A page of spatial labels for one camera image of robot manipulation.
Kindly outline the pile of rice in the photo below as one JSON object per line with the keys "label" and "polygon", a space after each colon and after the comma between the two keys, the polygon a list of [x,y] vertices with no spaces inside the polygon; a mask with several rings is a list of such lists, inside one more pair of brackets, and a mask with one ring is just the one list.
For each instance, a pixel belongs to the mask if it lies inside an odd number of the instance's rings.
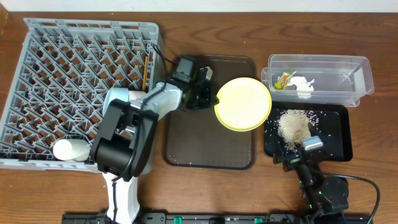
{"label": "pile of rice", "polygon": [[294,154],[302,147],[302,141],[311,137],[308,127],[320,125],[320,114],[312,110],[273,109],[264,123],[264,152],[272,157],[274,154],[273,138],[286,155]]}

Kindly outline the yellow round plate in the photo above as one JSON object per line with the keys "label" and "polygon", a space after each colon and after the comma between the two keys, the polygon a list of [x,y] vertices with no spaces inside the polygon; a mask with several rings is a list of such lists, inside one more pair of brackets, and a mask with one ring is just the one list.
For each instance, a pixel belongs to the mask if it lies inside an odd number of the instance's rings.
{"label": "yellow round plate", "polygon": [[216,97],[219,103],[215,105],[215,115],[224,127],[232,131],[256,129],[271,112],[271,94],[254,78],[230,80],[218,90]]}

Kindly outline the white tissue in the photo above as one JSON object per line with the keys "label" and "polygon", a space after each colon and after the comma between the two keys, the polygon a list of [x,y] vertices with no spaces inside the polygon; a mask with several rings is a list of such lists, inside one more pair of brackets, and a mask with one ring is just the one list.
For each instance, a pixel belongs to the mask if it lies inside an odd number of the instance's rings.
{"label": "white tissue", "polygon": [[305,77],[293,77],[287,84],[287,89],[295,90],[300,99],[306,100],[312,97],[311,92],[314,91],[314,83],[314,79],[308,82]]}

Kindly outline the green snack wrapper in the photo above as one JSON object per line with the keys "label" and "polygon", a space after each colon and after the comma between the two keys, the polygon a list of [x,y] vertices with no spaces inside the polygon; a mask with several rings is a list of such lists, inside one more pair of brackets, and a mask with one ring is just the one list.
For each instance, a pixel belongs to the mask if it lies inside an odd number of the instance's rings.
{"label": "green snack wrapper", "polygon": [[274,88],[276,90],[285,90],[287,85],[290,82],[290,79],[296,74],[297,72],[283,72],[282,75],[278,78],[278,80],[274,84]]}

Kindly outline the pale pink bowl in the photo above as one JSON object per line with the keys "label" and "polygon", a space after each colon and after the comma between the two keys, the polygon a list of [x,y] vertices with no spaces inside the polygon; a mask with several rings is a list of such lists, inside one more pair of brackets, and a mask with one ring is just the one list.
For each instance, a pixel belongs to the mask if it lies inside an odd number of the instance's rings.
{"label": "pale pink bowl", "polygon": [[82,162],[90,153],[88,143],[83,139],[61,139],[53,146],[54,156],[62,161]]}

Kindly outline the light blue bowl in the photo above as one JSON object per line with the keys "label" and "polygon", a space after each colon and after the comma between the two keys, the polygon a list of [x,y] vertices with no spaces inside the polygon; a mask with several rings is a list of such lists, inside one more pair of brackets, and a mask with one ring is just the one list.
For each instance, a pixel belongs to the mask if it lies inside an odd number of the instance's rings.
{"label": "light blue bowl", "polygon": [[111,89],[109,89],[109,91],[106,94],[104,103],[103,103],[103,108],[102,108],[103,116],[106,114],[106,110],[107,110],[109,104],[115,99],[128,102],[129,101],[129,90],[127,88],[111,88]]}

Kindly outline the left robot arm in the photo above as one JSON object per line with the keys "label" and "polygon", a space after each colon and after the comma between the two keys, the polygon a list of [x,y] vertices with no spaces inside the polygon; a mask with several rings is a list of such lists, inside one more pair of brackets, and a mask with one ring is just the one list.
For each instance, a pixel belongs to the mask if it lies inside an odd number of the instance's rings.
{"label": "left robot arm", "polygon": [[106,223],[134,223],[140,205],[137,182],[152,166],[157,123],[183,107],[201,110],[218,104],[212,87],[213,70],[182,56],[176,69],[148,92],[112,88],[103,105],[103,120],[90,156],[108,188]]}

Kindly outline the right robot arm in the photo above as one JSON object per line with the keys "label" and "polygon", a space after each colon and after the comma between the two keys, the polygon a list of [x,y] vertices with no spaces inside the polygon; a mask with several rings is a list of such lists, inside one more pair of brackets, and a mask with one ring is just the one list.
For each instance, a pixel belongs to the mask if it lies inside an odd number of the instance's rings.
{"label": "right robot arm", "polygon": [[327,150],[319,136],[304,139],[302,147],[294,154],[286,155],[277,138],[274,143],[273,163],[282,164],[284,172],[296,171],[303,197],[309,209],[303,213],[304,223],[319,223],[324,215],[341,213],[348,208],[348,182],[341,177],[322,174],[319,163],[327,156]]}

